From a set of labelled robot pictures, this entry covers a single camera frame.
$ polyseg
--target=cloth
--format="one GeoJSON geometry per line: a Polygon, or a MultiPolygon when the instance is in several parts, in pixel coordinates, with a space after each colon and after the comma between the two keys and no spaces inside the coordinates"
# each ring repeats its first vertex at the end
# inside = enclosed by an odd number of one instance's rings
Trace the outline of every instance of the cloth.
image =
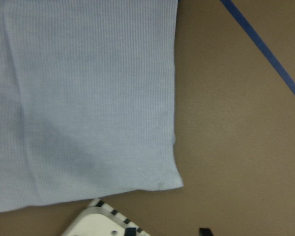
{"type": "Polygon", "coordinates": [[[182,186],[177,0],[0,0],[0,212],[182,186]]]}

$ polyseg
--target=black marking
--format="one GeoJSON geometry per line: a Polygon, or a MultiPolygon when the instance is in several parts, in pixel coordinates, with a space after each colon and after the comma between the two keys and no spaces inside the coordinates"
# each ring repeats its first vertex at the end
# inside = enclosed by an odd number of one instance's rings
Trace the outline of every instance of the black marking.
{"type": "Polygon", "coordinates": [[[124,236],[136,236],[136,228],[126,228],[124,236]]]}
{"type": "Polygon", "coordinates": [[[111,212],[111,214],[116,215],[118,213],[118,211],[116,211],[115,209],[111,212]]]}
{"type": "Polygon", "coordinates": [[[96,207],[102,207],[102,205],[104,205],[105,203],[100,200],[97,204],[96,204],[96,207]]]}
{"type": "Polygon", "coordinates": [[[129,224],[130,223],[130,220],[127,218],[127,219],[124,220],[124,223],[125,224],[129,224]]]}
{"type": "Polygon", "coordinates": [[[213,236],[211,230],[208,228],[200,228],[199,233],[200,236],[213,236]]]}

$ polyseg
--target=light blue cloth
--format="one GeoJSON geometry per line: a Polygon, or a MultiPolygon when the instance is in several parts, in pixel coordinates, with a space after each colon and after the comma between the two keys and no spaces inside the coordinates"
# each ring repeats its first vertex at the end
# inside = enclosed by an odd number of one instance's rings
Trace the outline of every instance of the light blue cloth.
{"type": "Polygon", "coordinates": [[[0,212],[182,186],[177,0],[0,0],[0,212]]]}

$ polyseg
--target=ribbed fabric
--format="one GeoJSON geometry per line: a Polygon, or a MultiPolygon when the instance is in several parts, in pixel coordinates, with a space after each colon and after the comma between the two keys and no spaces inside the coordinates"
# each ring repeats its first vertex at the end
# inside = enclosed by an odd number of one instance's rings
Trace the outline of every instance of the ribbed fabric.
{"type": "Polygon", "coordinates": [[[177,0],[0,1],[0,211],[182,186],[177,0]]]}

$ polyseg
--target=blue line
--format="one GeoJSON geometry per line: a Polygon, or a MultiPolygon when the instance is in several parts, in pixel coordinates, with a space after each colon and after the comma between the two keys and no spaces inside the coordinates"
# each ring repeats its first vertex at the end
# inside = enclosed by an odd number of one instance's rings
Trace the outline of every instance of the blue line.
{"type": "Polygon", "coordinates": [[[295,82],[231,0],[220,0],[295,95],[295,82]]]}

